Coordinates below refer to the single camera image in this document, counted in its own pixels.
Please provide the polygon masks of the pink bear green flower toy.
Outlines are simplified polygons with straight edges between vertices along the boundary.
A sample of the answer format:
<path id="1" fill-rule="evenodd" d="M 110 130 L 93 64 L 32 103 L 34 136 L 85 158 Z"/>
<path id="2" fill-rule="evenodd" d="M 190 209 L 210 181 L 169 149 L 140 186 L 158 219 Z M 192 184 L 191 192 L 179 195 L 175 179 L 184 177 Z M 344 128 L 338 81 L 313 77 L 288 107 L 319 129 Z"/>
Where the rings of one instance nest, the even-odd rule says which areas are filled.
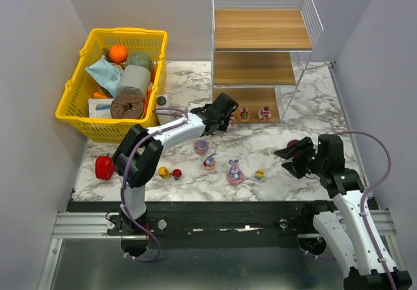
<path id="1" fill-rule="evenodd" d="M 250 120 L 250 111 L 247 107 L 241 107 L 237 113 L 237 118 L 240 122 L 248 122 Z"/>

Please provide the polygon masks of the pink strawberry cake toy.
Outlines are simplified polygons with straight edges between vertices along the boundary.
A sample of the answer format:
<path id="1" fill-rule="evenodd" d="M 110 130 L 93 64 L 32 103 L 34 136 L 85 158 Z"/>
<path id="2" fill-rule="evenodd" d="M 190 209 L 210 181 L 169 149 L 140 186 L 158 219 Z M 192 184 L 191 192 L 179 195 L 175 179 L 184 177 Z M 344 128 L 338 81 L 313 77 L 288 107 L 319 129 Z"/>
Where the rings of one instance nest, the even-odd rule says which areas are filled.
<path id="1" fill-rule="evenodd" d="M 268 106 L 263 107 L 258 111 L 257 118 L 260 123 L 268 123 L 271 119 L 271 111 Z"/>

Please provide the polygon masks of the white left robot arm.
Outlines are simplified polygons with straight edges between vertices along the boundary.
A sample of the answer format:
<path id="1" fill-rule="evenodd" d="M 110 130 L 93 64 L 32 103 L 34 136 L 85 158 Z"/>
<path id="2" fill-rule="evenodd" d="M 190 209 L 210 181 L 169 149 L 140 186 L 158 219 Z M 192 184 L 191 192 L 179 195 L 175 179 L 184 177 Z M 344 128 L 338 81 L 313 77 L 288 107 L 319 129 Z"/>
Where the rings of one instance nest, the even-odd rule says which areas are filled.
<path id="1" fill-rule="evenodd" d="M 121 224 L 128 231 L 143 230 L 140 218 L 146 213 L 145 185 L 152 179 L 163 153 L 181 143 L 225 132 L 238 102 L 225 93 L 211 104 L 183 111 L 156 108 L 153 113 L 174 116 L 169 123 L 144 128 L 132 126 L 115 151 L 112 162 L 121 177 Z"/>

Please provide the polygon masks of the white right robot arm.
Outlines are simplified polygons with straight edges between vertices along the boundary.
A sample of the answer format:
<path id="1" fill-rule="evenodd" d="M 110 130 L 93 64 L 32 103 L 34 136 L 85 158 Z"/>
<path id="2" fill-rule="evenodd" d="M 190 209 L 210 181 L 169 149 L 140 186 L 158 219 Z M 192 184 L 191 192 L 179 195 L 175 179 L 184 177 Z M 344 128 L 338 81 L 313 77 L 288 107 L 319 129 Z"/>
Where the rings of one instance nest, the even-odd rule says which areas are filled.
<path id="1" fill-rule="evenodd" d="M 336 210 L 313 211 L 312 226 L 330 248 L 343 273 L 344 289 L 409 289 L 410 274 L 400 270 L 378 234 L 367 204 L 369 189 L 359 174 L 345 166 L 342 139 L 321 134 L 305 137 L 275 151 L 282 167 L 301 179 L 318 176 Z"/>

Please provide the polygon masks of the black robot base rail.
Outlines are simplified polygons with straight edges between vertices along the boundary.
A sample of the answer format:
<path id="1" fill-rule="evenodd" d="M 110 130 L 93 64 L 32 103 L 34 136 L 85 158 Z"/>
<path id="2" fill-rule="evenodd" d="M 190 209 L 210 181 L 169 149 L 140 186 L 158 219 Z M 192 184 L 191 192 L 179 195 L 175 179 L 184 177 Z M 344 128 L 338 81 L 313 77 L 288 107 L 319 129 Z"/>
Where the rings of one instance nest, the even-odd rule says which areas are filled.
<path id="1" fill-rule="evenodd" d="M 149 202 L 139 222 L 146 231 L 126 230 L 117 202 L 71 201 L 68 212 L 104 212 L 110 233 L 120 229 L 141 239 L 121 239 L 121 249 L 139 256 L 159 248 L 303 248 L 320 254 L 327 247 L 312 226 L 313 211 L 336 210 L 330 201 Z"/>

